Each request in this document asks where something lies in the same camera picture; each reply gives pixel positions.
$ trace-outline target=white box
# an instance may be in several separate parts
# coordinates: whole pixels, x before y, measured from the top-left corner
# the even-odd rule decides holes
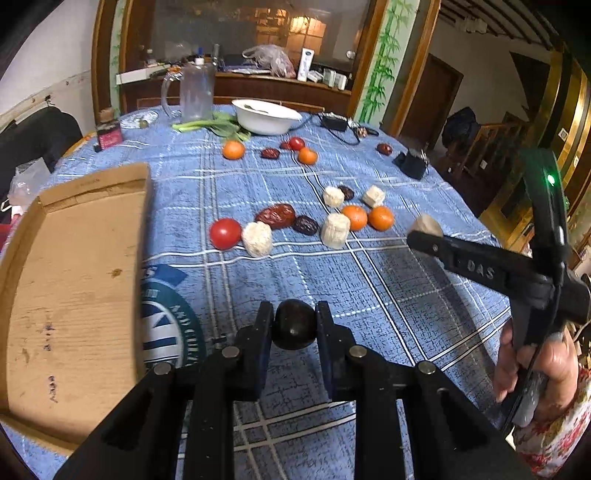
[[[297,71],[297,79],[305,82],[308,79],[308,72],[312,66],[312,59],[314,58],[314,50],[309,48],[301,49],[300,68]]]
[[[314,83],[321,82],[322,75],[319,72],[315,72],[314,70],[310,70],[308,72],[308,80],[311,80]]]
[[[335,76],[335,85],[339,90],[344,90],[347,86],[347,77],[341,73],[337,73]]]
[[[322,83],[326,86],[332,88],[335,86],[336,81],[336,72],[334,70],[325,69],[324,70],[324,78],[322,79]]]
[[[131,70],[131,72],[123,72],[117,74],[115,77],[117,85],[124,85],[126,83],[141,82],[142,80],[148,80],[154,73],[160,73],[168,70],[170,65],[155,65],[153,67],[147,67],[145,69]]]

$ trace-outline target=white bowl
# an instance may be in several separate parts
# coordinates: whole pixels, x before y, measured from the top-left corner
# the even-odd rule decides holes
[[[285,106],[261,100],[233,100],[238,123],[258,135],[284,135],[301,115]]]

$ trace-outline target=bolt head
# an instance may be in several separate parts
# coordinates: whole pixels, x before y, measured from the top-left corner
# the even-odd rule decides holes
[[[418,370],[425,375],[431,375],[437,371],[434,363],[424,360],[418,363]]]
[[[240,349],[237,346],[230,345],[222,350],[222,355],[225,358],[236,358],[240,355]]]
[[[349,354],[355,358],[363,358],[365,355],[368,354],[368,350],[361,345],[353,345],[349,349]]]
[[[173,366],[168,362],[157,363],[154,367],[154,373],[156,375],[166,375],[173,369]]]

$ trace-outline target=green vegetable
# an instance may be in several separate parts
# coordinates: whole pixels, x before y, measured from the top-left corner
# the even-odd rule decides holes
[[[236,115],[226,112],[214,112],[211,120],[195,120],[185,124],[174,124],[173,128],[179,132],[191,132],[200,128],[207,128],[218,137],[243,142],[251,137],[251,133],[238,124]]]

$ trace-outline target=plastic bag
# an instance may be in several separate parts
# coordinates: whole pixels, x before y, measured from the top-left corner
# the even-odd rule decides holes
[[[23,212],[27,210],[50,177],[51,174],[42,158],[19,165],[10,182],[10,205],[22,207]]]
[[[277,45],[257,45],[242,52],[246,59],[255,59],[262,69],[269,69],[272,75],[285,78],[296,78],[296,71],[291,60]]]

